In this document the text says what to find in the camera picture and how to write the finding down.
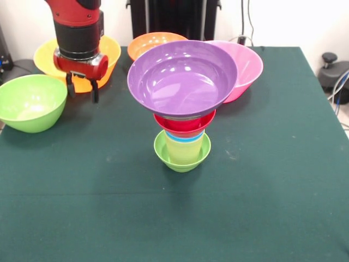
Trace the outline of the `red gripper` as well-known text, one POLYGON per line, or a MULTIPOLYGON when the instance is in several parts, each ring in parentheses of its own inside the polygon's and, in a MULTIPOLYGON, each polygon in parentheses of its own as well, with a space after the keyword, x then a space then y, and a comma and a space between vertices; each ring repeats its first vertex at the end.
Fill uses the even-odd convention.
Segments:
POLYGON ((53 53, 53 62, 58 70, 66 73, 65 80, 68 94, 72 98, 76 96, 75 86, 72 81, 73 74, 76 74, 91 79, 92 102, 99 102, 99 87, 97 80, 101 80, 107 72, 109 58, 106 55, 98 53, 96 56, 86 60, 76 60, 63 56, 59 48, 56 48, 53 53))

